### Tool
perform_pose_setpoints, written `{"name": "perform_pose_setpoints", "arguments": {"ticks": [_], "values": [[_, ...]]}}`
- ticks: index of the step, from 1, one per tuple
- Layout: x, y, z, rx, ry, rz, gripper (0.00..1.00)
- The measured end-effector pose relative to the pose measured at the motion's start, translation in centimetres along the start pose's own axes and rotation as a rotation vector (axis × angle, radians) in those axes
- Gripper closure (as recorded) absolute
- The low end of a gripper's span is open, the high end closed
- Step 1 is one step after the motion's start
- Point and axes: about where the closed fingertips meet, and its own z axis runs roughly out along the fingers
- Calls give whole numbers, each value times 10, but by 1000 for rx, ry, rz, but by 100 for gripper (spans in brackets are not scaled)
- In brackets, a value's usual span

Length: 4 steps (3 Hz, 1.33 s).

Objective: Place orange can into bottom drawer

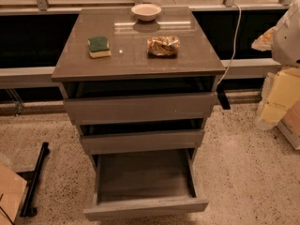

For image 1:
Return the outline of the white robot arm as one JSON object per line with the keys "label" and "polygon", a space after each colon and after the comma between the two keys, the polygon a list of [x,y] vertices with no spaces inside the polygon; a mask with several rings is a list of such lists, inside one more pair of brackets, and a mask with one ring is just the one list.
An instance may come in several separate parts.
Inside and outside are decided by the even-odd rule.
{"label": "white robot arm", "polygon": [[268,130],[275,127],[300,98],[300,0],[291,4],[277,24],[251,45],[258,51],[269,50],[282,65],[278,73],[268,73],[262,86],[262,100],[255,125]]}

